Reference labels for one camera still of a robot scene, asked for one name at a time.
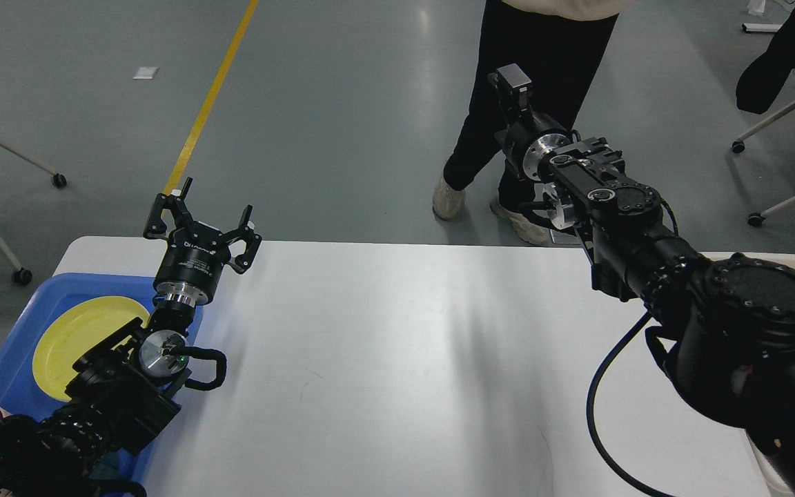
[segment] white table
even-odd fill
[[[57,273],[152,276],[163,254],[86,237]],[[593,292],[588,271],[579,248],[263,242],[205,308],[196,343],[229,356],[225,385],[177,394],[142,483],[152,497],[638,495],[593,449],[585,395],[643,308]],[[597,422],[652,487],[769,495],[744,432],[688,408],[641,337],[607,372]]]

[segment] white sneaker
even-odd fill
[[[496,195],[492,202],[489,202],[489,210],[493,211],[493,214],[496,214],[496,216],[501,217],[503,220],[509,220],[511,227],[514,228],[514,233],[517,233],[517,236],[520,236],[520,239],[524,240],[526,243],[543,245],[548,239],[547,228],[529,222],[527,218],[523,217],[523,214],[511,212],[508,211],[507,208],[502,207],[502,205],[499,204],[498,195]]]
[[[464,190],[457,191],[450,187],[441,176],[438,187],[435,188],[435,195],[431,199],[431,206],[435,210],[436,216],[441,220],[449,221],[462,210],[464,202]]]

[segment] yellow plate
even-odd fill
[[[35,346],[35,383],[54,399],[69,402],[66,384],[76,375],[73,362],[133,318],[143,318],[146,323],[149,312],[134,299],[119,296],[97,297],[64,312]]]

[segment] gray floor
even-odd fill
[[[735,82],[769,42],[740,31],[763,22],[745,4],[637,0],[577,127],[625,151],[628,173],[662,192],[700,251],[795,253],[795,209],[745,223],[795,194],[795,113],[744,155],[728,152],[759,119],[734,108]],[[482,6],[261,0],[189,163],[193,213],[227,228],[252,202],[271,240],[523,245],[487,207],[498,160],[457,220],[430,208],[467,107]],[[0,344],[72,240],[139,235],[245,8],[0,1],[0,133],[70,182],[57,191],[0,152],[0,231],[35,273],[15,286],[0,256]],[[785,16],[769,3],[770,19]],[[133,81],[138,66],[161,70]],[[793,98],[795,73],[778,103]]]

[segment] yellow floor line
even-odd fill
[[[237,27],[233,40],[229,44],[229,50],[226,51],[226,55],[223,57],[223,63],[220,64],[217,76],[215,76],[214,82],[210,85],[210,89],[208,89],[208,96],[204,98],[202,109],[198,111],[198,117],[195,118],[192,131],[189,132],[186,143],[183,144],[183,151],[180,151],[177,163],[170,173],[170,178],[168,178],[168,182],[164,185],[164,189],[161,190],[165,194],[170,194],[171,190],[177,188],[177,183],[179,183],[180,178],[183,176],[183,171],[186,170],[189,157],[192,157],[192,152],[195,150],[198,137],[202,134],[204,124],[208,122],[210,110],[214,106],[215,101],[217,101],[217,95],[220,93],[220,88],[223,87],[223,81],[225,81],[226,75],[229,73],[229,67],[235,58],[235,52],[237,52],[237,47],[241,43],[241,39],[244,38],[244,32],[247,31],[247,25],[250,24],[250,19],[253,17],[253,11],[256,10],[257,3],[259,3],[259,0],[251,0],[247,6],[247,10],[244,12],[243,18],[241,18],[241,24]]]

